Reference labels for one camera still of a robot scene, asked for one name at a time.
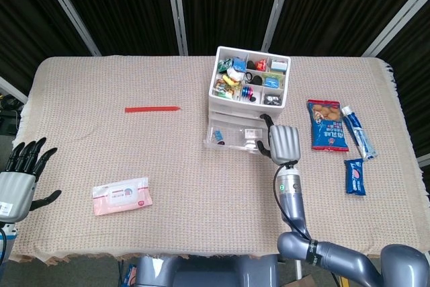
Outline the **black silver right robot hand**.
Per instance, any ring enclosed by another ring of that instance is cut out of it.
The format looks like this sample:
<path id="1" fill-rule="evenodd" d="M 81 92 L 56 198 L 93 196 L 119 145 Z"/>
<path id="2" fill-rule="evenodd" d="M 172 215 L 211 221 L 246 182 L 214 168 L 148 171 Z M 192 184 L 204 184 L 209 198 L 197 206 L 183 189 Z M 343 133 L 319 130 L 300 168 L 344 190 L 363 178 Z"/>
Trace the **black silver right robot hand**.
<path id="1" fill-rule="evenodd" d="M 268 114 L 260 115 L 267 126 L 269 149 L 261 140 L 257 141 L 259 152 L 270 158 L 276 165 L 296 165 L 300 158 L 300 138 L 298 129 L 291 126 L 276 125 Z"/>

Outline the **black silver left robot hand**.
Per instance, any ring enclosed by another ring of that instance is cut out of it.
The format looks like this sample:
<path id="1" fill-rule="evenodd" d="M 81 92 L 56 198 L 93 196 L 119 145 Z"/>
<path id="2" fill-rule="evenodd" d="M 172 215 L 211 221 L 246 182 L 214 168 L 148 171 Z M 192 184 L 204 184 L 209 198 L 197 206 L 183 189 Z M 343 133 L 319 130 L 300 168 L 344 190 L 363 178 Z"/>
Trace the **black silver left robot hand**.
<path id="1" fill-rule="evenodd" d="M 45 137 L 28 144 L 21 142 L 12 150 L 1 172 L 2 227 L 22 221 L 30 212 L 53 203 L 62 194 L 61 190 L 55 190 L 45 198 L 34 199 L 41 174 L 57 152 L 54 147 L 41 154 L 45 142 Z"/>

